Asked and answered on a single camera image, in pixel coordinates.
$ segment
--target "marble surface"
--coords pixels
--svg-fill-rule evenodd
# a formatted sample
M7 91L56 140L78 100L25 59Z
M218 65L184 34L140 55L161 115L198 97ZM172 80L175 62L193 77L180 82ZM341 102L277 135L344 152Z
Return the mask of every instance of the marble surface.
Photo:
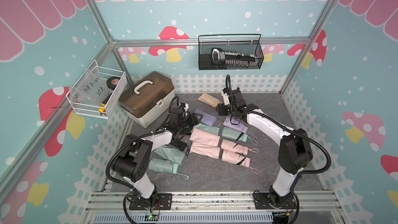
M214 124L215 127L222 128L224 117L217 115L216 109L198 101L197 98L201 94L178 94L180 102L188 103L188 111L193 112L196 108L201 109L209 114L217 117ZM212 96L222 99L221 94L211 94ZM276 119L277 121L293 127L293 121L287 111L287 108L278 93L247 93L243 94L246 104L253 103L262 109L267 115ZM158 127L167 116L164 112L158 119L156 119L149 127L143 128L137 123L133 124L131 133L134 135L141 135L148 133ZM249 152L247 157L250 157L250 166L255 167L261 171L259 175L254 174L250 168L238 166L227 163L221 159L213 159L211 157L190 153L188 157L184 158L182 165L178 172L189 175L189 180L184 179L180 175L170 173L158 173L147 170L148 177L158 188L158 191L267 191L272 183L275 181L279 171L278 151L279 147L276 143L256 127L248 124L248 132L257 136L258 145L241 143L249 148L258 148L258 153ZM182 139L188 146L191 146L189 137ZM152 152L151 157L159 157ZM308 164L306 169L313 169L311 164ZM322 186L316 175L303 175L295 187L296 191L303 190L322 190ZM129 188L121 184L114 183L112 192L125 192Z

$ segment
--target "white wire basket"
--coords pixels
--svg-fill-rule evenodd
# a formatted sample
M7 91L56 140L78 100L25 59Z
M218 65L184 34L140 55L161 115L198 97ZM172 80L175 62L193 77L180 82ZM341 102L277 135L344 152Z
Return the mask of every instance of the white wire basket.
M80 97L80 93L76 90L71 91L66 94L66 98L68 99L69 103L71 104L73 111L76 114L79 115L86 115L86 116L92 116L92 117L97 117L97 118L106 118L108 119L114 107L116 106L120 95L122 94L125 86L127 85L127 79L126 79L126 74L123 71L115 70L115 69L110 69L106 67L100 67L98 66L98 63L96 60L94 60L90 66L88 67L89 70L91 70L94 74L99 74L100 75L100 80L102 80L105 84L107 80L110 77L117 76L120 77L120 81L117 84L116 88L113 90L113 93L111 97L109 98L108 102L106 103L105 107L104 106L99 106L95 103L93 103L89 99L85 99L82 102L79 102L78 99ZM76 87L76 85L84 79L84 75L86 74L86 71L79 77L77 82L73 84L71 88Z

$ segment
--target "black wire basket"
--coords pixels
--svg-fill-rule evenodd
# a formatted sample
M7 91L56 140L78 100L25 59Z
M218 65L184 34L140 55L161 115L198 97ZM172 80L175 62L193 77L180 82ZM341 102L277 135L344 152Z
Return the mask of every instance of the black wire basket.
M199 70L260 69L261 34L198 36Z

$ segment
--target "red mushroom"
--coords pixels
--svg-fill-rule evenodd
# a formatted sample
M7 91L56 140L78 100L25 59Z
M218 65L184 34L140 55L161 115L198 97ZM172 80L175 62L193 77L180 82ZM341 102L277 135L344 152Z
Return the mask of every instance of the red mushroom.
M142 47L120 47L118 51L122 56L123 61L127 61L128 57L130 63L140 62L140 59L138 59L137 54L140 55L147 54Z
M281 44L267 44L263 45L262 48L264 54L264 62L272 61L272 54L283 54L285 48Z
M303 46L304 46L303 44L296 44L287 51L287 54L289 56L298 55ZM316 64L318 66L321 66L325 60L326 48L327 48L326 32L324 30L321 30L321 33L319 34L318 38L316 38L314 44L310 49L310 52L304 58L304 61L302 62L301 66L303 68L308 69L310 67L310 61L312 57L315 58Z
M398 157L384 155L380 159L383 169L398 181Z
M348 123L353 127L346 130L346 135L353 143L358 143L363 137L375 152L384 144L386 139L386 129L381 118L377 115L361 112L344 112L342 124Z
M48 183L37 184L35 182L47 166L47 162L34 162L31 164L13 189L6 203L1 206L3 224L21 223L25 215L27 202L32 203L35 207L40 206L50 187Z
M169 40L169 39L189 39L188 35L182 30L167 26L165 27L156 39ZM193 50L193 46L166 46L166 47L150 47L149 54L158 56L167 53L166 61L168 62L179 62L181 61L181 55L178 52L178 48Z
M55 87L44 92L40 96L39 111L41 121L37 122L38 125L41 125L50 116L53 109L57 107L58 103L67 92L68 87ZM44 150L46 151L47 156L55 156L61 151L66 130L69 131L72 134L72 137L76 140L82 133L85 123L86 119L76 115L71 109L44 145Z

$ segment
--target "wire mesh basket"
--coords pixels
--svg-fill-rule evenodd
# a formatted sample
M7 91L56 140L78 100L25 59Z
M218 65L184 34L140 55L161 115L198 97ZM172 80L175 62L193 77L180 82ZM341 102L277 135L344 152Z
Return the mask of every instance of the wire mesh basket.
M264 60L260 37L261 34L198 36L199 70L260 69Z
M113 90L112 94L110 95L108 101L106 102L105 106L99 105L94 103L93 101L100 100L103 101L104 96L103 95L98 95L98 99L82 99L81 92L78 90L73 90L80 82L84 80L85 75L87 74L87 71L90 70L94 74L99 76L99 80L104 82L105 85L107 84L107 80L111 77L120 77L120 80L118 84L116 85L115 89ZM94 60L88 69L80 76L80 78L77 80L77 82L74 83L74 85L71 87L69 92L66 94L66 97L71 104L73 111L76 114L80 115L86 115L86 116L92 116L92 117L98 117L98 118L106 118L108 119L114 107L116 106L120 95L122 94L125 86L127 84L127 79L126 79L126 74L123 71L115 70L115 69L110 69L106 67L100 67L97 64L97 61Z

